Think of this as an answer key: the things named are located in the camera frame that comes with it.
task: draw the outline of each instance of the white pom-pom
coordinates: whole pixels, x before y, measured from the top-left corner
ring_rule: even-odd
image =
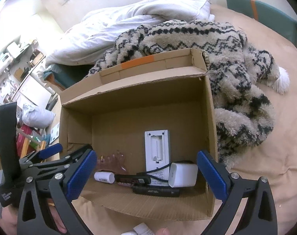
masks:
[[[279,67],[280,77],[275,82],[268,82],[267,85],[272,87],[276,92],[283,95],[288,91],[290,86],[290,79],[287,71],[284,68]]]

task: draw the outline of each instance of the white bag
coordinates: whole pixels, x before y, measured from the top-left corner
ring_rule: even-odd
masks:
[[[54,120],[55,114],[52,111],[42,109],[36,105],[24,104],[22,121],[30,127],[45,129]]]

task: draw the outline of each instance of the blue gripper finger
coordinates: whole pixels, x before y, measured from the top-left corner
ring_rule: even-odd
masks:
[[[219,167],[221,164],[216,163],[206,150],[198,152],[196,162],[215,197],[224,202],[228,198],[230,189],[227,170],[224,167]]]
[[[96,153],[91,150],[67,183],[67,200],[72,201],[79,198],[89,176],[96,166],[96,161]]]
[[[46,149],[43,149],[39,152],[38,158],[45,160],[55,154],[58,154],[63,150],[63,146],[60,143],[54,144]]]

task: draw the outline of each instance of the white device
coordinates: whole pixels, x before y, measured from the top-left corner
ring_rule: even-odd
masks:
[[[135,231],[128,231],[125,233],[122,233],[121,235],[138,235]]]
[[[7,51],[13,58],[17,58],[21,53],[22,48],[19,48],[18,45],[13,42],[7,47]]]
[[[169,132],[168,130],[147,131],[145,138],[146,171],[161,168],[170,163]],[[160,179],[168,180],[169,167],[150,173]],[[151,179],[150,185],[169,186],[166,182]]]
[[[154,235],[152,230],[145,224],[140,223],[133,228],[138,235]]]
[[[198,166],[196,164],[172,163],[169,172],[169,185],[171,187],[195,186]]]
[[[0,75],[4,72],[4,70],[12,63],[13,58],[9,53],[5,53],[0,57]]]
[[[56,140],[59,137],[59,125],[60,123],[56,124],[52,129],[51,129],[51,137],[49,139],[49,143],[52,144],[54,140]]]
[[[112,172],[98,171],[94,174],[94,179],[104,183],[114,183],[115,175]]]

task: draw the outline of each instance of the black cable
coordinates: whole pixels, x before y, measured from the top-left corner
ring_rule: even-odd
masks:
[[[183,164],[194,164],[193,161],[189,161],[189,160],[177,161],[177,162],[172,162],[172,163],[176,163],[176,164],[182,164],[182,163],[183,163]],[[158,177],[156,177],[156,176],[153,176],[153,175],[151,175],[151,174],[148,174],[148,173],[152,173],[152,172],[156,172],[156,171],[159,171],[159,170],[162,170],[162,169],[166,169],[166,168],[168,168],[169,166],[171,166],[172,163],[169,163],[169,164],[167,164],[167,165],[165,165],[165,166],[163,166],[163,167],[160,167],[160,168],[158,168],[158,169],[153,169],[153,170],[150,170],[150,171],[144,171],[144,172],[138,172],[137,175],[138,175],[138,176],[148,176],[148,177],[150,177],[150,178],[156,179],[156,180],[161,181],[161,182],[168,182],[168,180],[166,180],[166,179],[160,179],[160,178],[158,178]]]

